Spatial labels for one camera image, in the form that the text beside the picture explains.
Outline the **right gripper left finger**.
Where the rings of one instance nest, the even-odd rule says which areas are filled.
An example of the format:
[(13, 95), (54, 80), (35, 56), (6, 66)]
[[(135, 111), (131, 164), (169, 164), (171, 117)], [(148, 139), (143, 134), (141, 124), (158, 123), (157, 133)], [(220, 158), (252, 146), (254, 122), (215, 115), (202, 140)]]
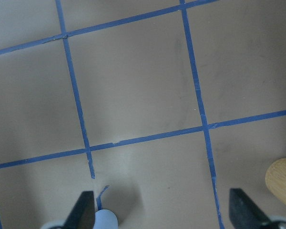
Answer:
[(65, 220), (62, 229), (92, 229), (94, 224), (94, 192), (83, 191)]

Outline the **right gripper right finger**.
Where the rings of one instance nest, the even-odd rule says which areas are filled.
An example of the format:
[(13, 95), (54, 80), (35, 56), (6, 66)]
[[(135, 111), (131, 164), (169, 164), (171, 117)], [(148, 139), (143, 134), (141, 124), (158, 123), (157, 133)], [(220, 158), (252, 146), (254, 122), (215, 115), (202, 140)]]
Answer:
[(270, 218), (241, 189), (229, 191), (229, 219), (235, 229), (265, 229)]

